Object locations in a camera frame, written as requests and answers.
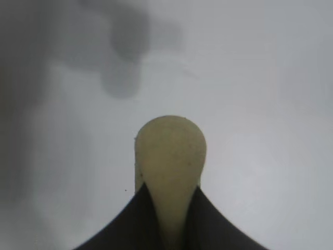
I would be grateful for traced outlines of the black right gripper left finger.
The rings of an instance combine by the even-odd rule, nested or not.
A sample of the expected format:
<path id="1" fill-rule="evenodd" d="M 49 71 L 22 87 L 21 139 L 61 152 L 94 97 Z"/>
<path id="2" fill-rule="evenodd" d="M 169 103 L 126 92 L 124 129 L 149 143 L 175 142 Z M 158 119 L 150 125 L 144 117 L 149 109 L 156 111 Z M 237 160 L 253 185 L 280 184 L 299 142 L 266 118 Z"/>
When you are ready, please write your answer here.
<path id="1" fill-rule="evenodd" d="M 115 219 L 77 249 L 165 249 L 147 186 L 143 184 Z"/>

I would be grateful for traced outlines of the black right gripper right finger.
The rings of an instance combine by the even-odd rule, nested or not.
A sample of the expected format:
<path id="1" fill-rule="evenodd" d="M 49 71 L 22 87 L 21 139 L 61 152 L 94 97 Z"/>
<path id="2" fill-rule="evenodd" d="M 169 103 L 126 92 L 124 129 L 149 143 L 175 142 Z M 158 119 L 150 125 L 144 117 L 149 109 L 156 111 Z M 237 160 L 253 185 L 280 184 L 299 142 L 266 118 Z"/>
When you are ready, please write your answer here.
<path id="1" fill-rule="evenodd" d="M 229 222 L 197 187 L 187 213 L 184 249 L 265 250 Z"/>

